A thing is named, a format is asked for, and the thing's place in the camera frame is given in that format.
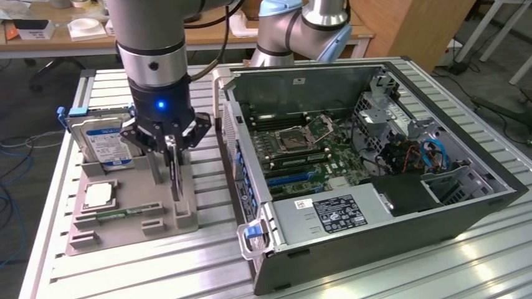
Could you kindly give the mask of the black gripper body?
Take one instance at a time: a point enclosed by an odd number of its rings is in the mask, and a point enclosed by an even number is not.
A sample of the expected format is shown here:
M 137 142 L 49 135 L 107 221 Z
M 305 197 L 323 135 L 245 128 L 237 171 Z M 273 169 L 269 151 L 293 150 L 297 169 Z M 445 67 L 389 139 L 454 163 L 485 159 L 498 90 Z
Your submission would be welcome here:
M 162 87 L 142 86 L 131 78 L 129 83 L 141 127 L 154 134 L 158 125 L 163 133 L 170 135 L 177 129 L 174 125 L 178 124 L 185 131 L 195 119 L 190 94 L 191 78 L 183 77 Z

